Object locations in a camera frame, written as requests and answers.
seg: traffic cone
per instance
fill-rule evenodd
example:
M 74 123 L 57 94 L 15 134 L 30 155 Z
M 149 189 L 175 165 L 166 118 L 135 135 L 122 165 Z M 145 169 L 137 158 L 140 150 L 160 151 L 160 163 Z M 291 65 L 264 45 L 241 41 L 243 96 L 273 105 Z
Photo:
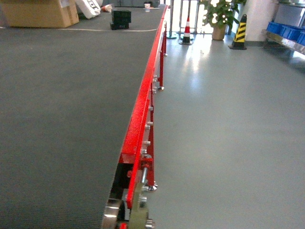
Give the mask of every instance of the traffic cone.
M 240 20 L 237 33 L 234 37 L 232 45 L 229 45 L 230 49 L 236 50 L 246 50 L 247 48 L 244 46 L 245 36 L 246 36 L 246 24 L 247 24 L 247 15 L 244 14 L 242 19 Z
M 186 44 L 186 45 L 193 44 L 190 39 L 190 16 L 187 17 L 186 26 L 185 26 L 185 30 L 184 30 L 184 36 L 183 36 L 182 41 L 179 42 L 179 44 Z

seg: gray conveyor belt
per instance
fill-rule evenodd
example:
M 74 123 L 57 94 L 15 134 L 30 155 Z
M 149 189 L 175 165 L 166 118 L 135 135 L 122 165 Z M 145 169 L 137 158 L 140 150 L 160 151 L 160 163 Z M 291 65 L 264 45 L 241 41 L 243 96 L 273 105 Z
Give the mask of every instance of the gray conveyor belt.
M 163 8 L 132 11 L 157 29 Z M 0 29 L 0 228 L 101 227 L 156 30 Z

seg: yellow and black bollard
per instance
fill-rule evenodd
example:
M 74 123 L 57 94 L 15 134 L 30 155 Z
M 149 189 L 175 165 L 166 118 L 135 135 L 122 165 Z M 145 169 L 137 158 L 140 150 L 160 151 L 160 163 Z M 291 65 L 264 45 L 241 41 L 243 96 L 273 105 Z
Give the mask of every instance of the yellow and black bollard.
M 229 45 L 230 49 L 237 50 L 246 50 L 247 48 L 244 46 L 245 36 L 246 36 L 246 24 L 247 24 L 247 15 L 244 14 L 242 19 L 240 20 L 237 33 L 234 37 L 232 45 Z

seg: red side rail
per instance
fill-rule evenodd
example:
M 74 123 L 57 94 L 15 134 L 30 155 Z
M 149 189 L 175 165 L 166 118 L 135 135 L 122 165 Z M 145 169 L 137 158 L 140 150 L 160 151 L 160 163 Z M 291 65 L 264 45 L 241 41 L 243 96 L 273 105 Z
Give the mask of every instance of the red side rail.
M 148 183 L 154 183 L 153 172 L 153 126 L 148 129 L 148 122 L 153 121 L 153 94 L 155 87 L 153 83 L 156 67 L 161 61 L 160 56 L 164 54 L 164 37 L 165 30 L 165 14 L 168 6 L 165 7 L 161 22 L 157 29 L 156 37 L 153 42 L 152 51 L 150 53 L 146 70 L 143 76 L 142 84 L 132 113 L 128 131 L 122 146 L 122 152 L 119 163 L 133 164 L 131 180 L 127 193 L 126 203 L 129 209 L 132 208 L 133 193 L 137 183 L 141 180 L 142 167 L 149 167 Z M 149 141 L 150 145 L 143 145 L 144 141 Z M 150 155 L 150 158 L 143 159 L 141 151 Z

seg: wall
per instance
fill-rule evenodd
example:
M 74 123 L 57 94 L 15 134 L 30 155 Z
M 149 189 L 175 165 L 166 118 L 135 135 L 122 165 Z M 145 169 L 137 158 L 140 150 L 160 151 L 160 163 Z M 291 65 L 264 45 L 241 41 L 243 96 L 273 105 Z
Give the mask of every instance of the wall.
M 272 0 L 248 0 L 240 15 L 247 14 L 246 41 L 264 41 L 262 30 L 267 28 L 278 5 Z

